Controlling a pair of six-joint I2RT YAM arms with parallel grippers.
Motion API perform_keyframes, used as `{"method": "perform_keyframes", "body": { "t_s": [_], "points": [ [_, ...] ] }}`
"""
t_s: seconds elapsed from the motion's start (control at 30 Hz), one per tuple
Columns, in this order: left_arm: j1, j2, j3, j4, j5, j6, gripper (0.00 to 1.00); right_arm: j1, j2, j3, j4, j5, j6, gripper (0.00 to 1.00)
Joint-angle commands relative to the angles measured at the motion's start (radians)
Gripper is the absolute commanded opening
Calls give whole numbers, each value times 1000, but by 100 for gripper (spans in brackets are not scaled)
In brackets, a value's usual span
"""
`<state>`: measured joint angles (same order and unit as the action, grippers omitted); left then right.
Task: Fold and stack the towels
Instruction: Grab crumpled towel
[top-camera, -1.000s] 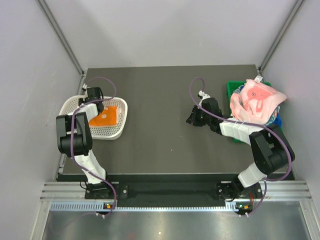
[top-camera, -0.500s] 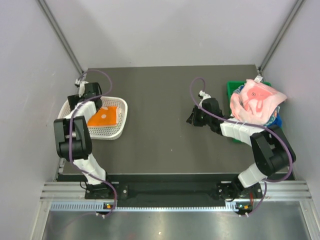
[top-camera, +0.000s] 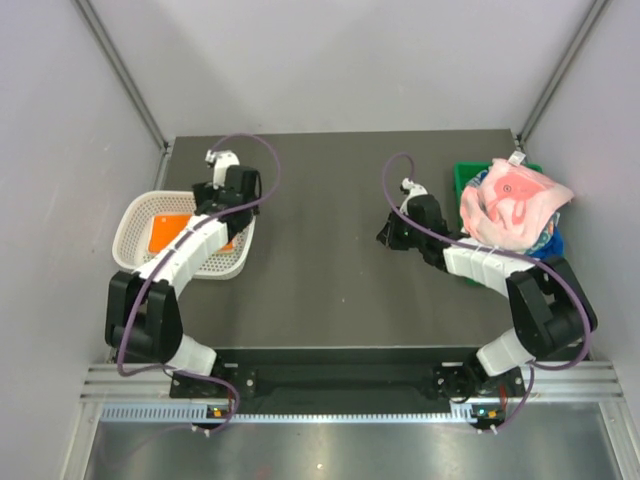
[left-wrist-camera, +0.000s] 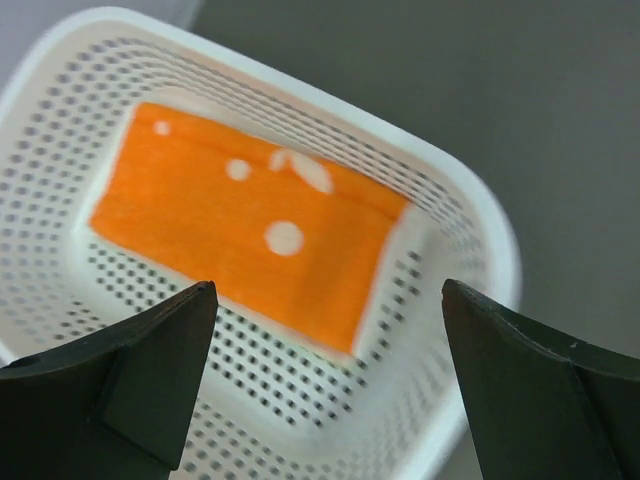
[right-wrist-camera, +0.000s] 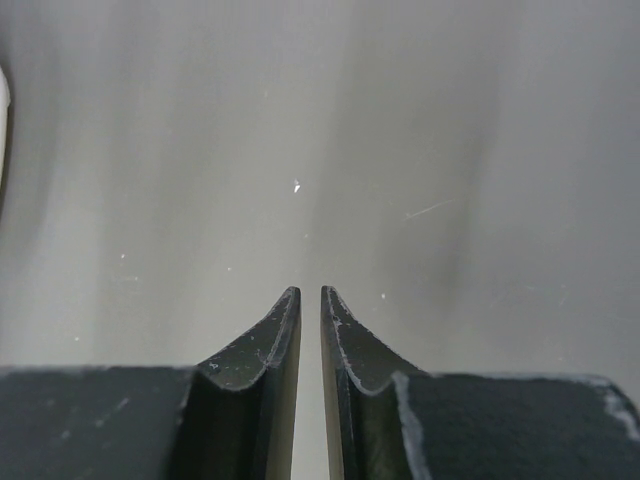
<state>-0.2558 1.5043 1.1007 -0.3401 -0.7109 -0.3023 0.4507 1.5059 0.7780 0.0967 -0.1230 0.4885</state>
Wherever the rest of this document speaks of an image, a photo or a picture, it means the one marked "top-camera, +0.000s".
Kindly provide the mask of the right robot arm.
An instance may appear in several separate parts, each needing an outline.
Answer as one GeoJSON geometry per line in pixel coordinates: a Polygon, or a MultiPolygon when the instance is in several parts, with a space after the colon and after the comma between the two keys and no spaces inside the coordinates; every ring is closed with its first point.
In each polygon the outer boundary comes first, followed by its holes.
{"type": "Polygon", "coordinates": [[[503,374],[590,339],[598,318],[565,258],[500,254],[451,232],[438,200],[422,185],[405,178],[400,190],[404,200],[392,208],[378,241],[392,250],[415,249],[428,265],[485,286],[509,303],[511,328],[464,361],[456,399],[490,395],[503,374]]]}

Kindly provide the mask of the pink patterned towel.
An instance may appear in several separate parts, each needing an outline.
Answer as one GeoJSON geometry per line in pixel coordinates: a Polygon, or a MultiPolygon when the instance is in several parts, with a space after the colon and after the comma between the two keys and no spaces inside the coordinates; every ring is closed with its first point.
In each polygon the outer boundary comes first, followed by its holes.
{"type": "Polygon", "coordinates": [[[525,252],[573,198],[572,190],[544,174],[496,158],[479,184],[464,188],[459,213],[466,233],[480,243],[525,252]]]}

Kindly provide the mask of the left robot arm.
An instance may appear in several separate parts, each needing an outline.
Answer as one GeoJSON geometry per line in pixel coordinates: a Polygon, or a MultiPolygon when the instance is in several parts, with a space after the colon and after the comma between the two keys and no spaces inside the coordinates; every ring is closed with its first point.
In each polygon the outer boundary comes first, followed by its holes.
{"type": "Polygon", "coordinates": [[[205,396],[226,387],[217,353],[185,333],[179,298],[194,279],[231,280],[246,264],[263,200],[259,171],[229,150],[208,151],[212,178],[193,186],[194,210],[184,226],[141,265],[117,272],[107,296],[105,340],[117,351],[123,376],[127,358],[148,369],[170,368],[192,375],[205,396]]]}

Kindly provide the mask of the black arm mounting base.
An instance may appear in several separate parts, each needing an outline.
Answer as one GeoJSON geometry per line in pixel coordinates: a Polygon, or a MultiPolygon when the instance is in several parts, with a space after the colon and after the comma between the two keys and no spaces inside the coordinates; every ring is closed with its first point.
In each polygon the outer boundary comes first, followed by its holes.
{"type": "Polygon", "coordinates": [[[498,403],[524,391],[512,368],[488,377],[473,347],[226,348],[213,376],[239,393],[242,414],[445,413],[452,400],[498,403]]]}

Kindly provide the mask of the orange fox pattern towel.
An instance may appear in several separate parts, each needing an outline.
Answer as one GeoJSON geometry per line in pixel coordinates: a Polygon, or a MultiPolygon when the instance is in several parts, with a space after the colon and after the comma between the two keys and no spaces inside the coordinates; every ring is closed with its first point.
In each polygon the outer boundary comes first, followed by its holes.
{"type": "Polygon", "coordinates": [[[155,215],[148,222],[148,233],[143,242],[145,252],[158,254],[188,225],[191,214],[155,215]]]}

